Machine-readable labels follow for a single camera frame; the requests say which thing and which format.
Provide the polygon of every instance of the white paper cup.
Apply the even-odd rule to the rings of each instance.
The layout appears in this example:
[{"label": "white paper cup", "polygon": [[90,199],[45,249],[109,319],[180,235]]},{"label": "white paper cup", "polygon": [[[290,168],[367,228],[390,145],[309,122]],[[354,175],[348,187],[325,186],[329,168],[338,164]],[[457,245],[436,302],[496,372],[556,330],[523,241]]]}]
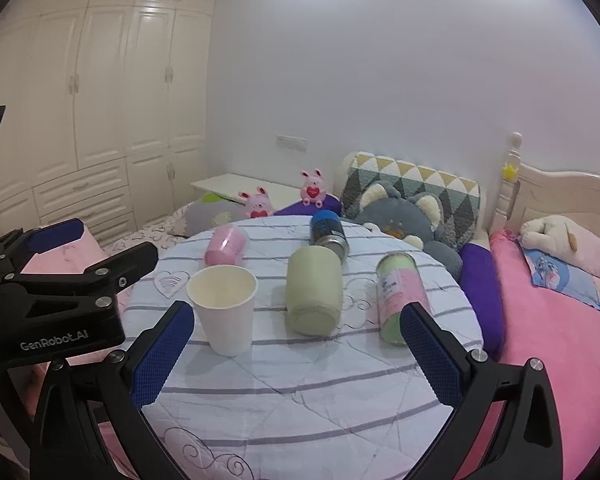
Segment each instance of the white paper cup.
[{"label": "white paper cup", "polygon": [[199,270],[187,283],[187,294],[206,338],[220,355],[234,357],[251,346],[257,290],[256,277],[247,269],[232,265]]}]

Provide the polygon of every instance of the metal can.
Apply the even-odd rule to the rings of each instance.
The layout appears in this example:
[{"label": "metal can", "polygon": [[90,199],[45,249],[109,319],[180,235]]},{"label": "metal can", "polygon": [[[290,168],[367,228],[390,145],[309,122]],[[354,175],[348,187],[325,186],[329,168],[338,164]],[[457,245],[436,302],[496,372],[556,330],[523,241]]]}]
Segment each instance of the metal can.
[{"label": "metal can", "polygon": [[341,262],[344,261],[349,254],[349,243],[336,213],[325,209],[311,218],[311,245],[331,249]]},{"label": "metal can", "polygon": [[431,313],[416,262],[409,253],[388,253],[378,262],[376,273],[380,335],[388,343],[406,345],[400,334],[400,313],[404,306],[417,301]]}]

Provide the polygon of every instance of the white stuffed animal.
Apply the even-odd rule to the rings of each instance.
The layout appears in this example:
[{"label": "white stuffed animal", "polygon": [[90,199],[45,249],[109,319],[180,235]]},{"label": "white stuffed animal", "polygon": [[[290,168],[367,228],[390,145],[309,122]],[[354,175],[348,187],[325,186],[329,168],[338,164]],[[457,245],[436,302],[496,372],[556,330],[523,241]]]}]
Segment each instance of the white stuffed animal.
[{"label": "white stuffed animal", "polygon": [[600,238],[560,215],[530,220],[520,228],[520,244],[538,249],[600,278]]}]

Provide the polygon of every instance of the white wardrobe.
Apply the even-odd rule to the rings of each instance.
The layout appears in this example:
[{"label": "white wardrobe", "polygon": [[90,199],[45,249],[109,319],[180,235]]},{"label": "white wardrobe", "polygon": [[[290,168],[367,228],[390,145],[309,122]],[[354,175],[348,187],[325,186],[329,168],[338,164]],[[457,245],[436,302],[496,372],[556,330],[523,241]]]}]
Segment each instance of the white wardrobe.
[{"label": "white wardrobe", "polygon": [[0,234],[77,216],[104,245],[193,200],[214,2],[10,1]]}]

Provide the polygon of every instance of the striped tablecloth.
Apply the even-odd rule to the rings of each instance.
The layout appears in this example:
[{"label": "striped tablecloth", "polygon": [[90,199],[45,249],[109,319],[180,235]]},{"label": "striped tablecloth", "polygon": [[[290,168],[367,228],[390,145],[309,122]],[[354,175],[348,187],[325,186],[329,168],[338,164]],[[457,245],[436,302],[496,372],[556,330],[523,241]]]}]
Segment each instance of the striped tablecloth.
[{"label": "striped tablecloth", "polygon": [[[378,333],[376,264],[409,251],[436,322],[467,349],[480,348],[474,311],[442,264],[401,240],[345,224],[350,255],[342,269],[341,323],[307,337],[285,323],[289,256],[309,240],[307,216],[238,222],[250,236],[244,266],[259,280],[253,347],[235,358],[209,347],[196,328],[160,396],[143,411],[191,479],[389,480],[417,462],[450,414],[405,347]],[[202,268],[211,232],[163,254],[136,283],[123,317],[127,345]]]}]

